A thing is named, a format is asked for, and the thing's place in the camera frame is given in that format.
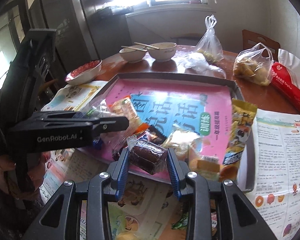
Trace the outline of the person's left hand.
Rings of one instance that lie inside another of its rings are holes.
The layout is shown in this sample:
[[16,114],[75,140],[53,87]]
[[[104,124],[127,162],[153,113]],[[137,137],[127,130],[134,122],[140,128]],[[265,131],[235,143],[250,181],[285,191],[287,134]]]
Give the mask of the person's left hand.
[[51,157],[51,152],[42,152],[40,154],[40,161],[37,166],[28,171],[28,176],[31,179],[34,191],[21,192],[18,185],[14,182],[7,182],[4,178],[4,172],[14,171],[15,163],[7,155],[0,156],[0,189],[6,194],[9,194],[15,199],[22,200],[36,200],[40,196],[40,186],[43,183],[45,175],[45,164]]

